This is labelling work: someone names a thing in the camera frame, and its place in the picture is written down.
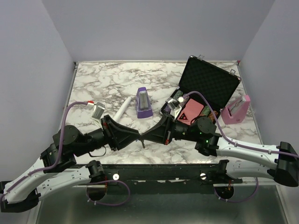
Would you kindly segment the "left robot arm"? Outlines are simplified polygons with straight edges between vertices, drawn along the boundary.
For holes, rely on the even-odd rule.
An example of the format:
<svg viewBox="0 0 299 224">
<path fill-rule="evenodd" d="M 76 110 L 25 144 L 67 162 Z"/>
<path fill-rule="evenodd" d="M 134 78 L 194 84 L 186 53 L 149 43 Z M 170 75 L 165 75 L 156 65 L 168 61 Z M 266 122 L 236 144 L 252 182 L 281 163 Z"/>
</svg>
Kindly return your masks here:
<svg viewBox="0 0 299 224">
<path fill-rule="evenodd" d="M 37 206 L 42 197 L 55 190 L 106 181 L 102 164 L 96 160 L 71 174 L 55 177 L 76 165 L 76 157 L 90 154 L 106 145 L 117 151 L 140 139 L 137 130 L 118 124 L 108 115 L 101 119 L 101 124 L 103 128 L 85 134 L 72 125 L 62 127 L 53 136 L 53 143 L 24 174 L 13 181 L 0 183 L 1 212 L 25 212 Z"/>
</svg>

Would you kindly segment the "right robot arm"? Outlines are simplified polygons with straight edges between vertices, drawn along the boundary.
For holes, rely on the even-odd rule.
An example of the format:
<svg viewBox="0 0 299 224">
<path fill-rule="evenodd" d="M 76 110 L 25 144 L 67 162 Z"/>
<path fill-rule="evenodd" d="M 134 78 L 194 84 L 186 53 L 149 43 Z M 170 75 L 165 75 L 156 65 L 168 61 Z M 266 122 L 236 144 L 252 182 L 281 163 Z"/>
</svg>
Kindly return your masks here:
<svg viewBox="0 0 299 224">
<path fill-rule="evenodd" d="M 148 131 L 140 134 L 138 140 L 148 140 L 168 145 L 172 140 L 195 142 L 195 149 L 204 156 L 224 156 L 243 160 L 245 168 L 234 168 L 230 163 L 216 169 L 215 178 L 221 183 L 238 177 L 264 177 L 276 183 L 297 187 L 299 185 L 299 156 L 290 143 L 260 145 L 230 139 L 216 132 L 216 124 L 201 116 L 191 125 L 183 124 L 169 114 Z"/>
</svg>

